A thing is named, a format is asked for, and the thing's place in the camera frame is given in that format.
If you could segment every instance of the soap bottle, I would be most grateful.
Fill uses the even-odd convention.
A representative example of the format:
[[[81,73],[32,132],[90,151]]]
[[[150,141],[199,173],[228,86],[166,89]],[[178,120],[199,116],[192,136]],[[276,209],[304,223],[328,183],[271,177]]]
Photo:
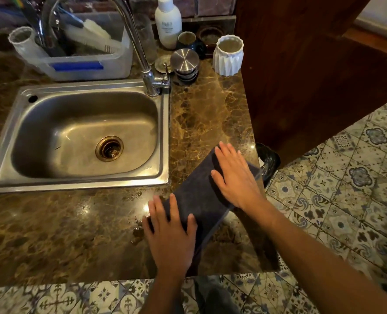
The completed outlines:
[[[175,49],[177,37],[182,31],[182,16],[173,0],[157,0],[154,14],[160,43],[167,49]]]

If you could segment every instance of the stainless steel sink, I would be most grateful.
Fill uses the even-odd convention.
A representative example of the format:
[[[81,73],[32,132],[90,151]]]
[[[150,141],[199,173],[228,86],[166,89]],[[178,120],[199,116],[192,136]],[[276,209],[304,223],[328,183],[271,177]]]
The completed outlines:
[[[23,87],[0,137],[0,193],[165,184],[169,94],[142,80]]]

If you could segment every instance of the sink drain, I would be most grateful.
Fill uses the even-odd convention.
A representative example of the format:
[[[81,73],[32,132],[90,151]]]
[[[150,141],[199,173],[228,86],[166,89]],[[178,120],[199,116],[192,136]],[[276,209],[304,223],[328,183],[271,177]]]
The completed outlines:
[[[103,138],[96,146],[96,157],[103,162],[116,160],[123,151],[123,142],[115,136]]]

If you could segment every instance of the hand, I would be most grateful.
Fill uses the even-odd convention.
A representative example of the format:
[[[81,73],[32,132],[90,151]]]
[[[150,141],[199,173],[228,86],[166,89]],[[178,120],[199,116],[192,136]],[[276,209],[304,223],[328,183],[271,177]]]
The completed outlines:
[[[157,266],[157,275],[175,280],[184,280],[192,264],[195,249],[197,224],[193,214],[188,216],[187,232],[180,222],[176,196],[170,194],[170,221],[167,221],[165,209],[159,196],[148,202],[154,233],[147,218],[142,219],[145,237]]]
[[[234,206],[241,208],[246,213],[264,200],[247,162],[233,146],[228,143],[219,143],[215,147],[215,155],[221,166],[224,177],[216,170],[211,171],[211,176],[224,197]]]

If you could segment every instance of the chrome faucet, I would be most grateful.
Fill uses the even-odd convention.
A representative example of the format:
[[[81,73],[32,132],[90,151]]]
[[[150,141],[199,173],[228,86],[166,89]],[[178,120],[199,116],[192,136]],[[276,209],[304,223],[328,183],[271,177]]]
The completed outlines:
[[[137,54],[141,72],[142,79],[144,81],[145,87],[147,88],[147,94],[150,97],[158,96],[162,88],[170,87],[170,78],[167,73],[162,76],[155,76],[147,59],[145,57],[144,50],[142,49],[141,42],[135,28],[134,18],[131,14],[131,10],[128,7],[128,4],[124,0],[110,0],[112,1],[118,9],[119,14],[122,16],[125,28],[127,29],[129,38],[134,45],[135,53]],[[45,0],[44,5],[41,11],[40,17],[40,28],[38,29],[38,34],[42,39],[42,45],[46,48],[47,52],[59,52],[58,50],[53,51],[52,49],[59,48],[57,39],[53,36],[52,27],[50,25],[50,20],[54,9],[57,7],[60,0]],[[58,18],[55,19],[55,23],[58,26]]]

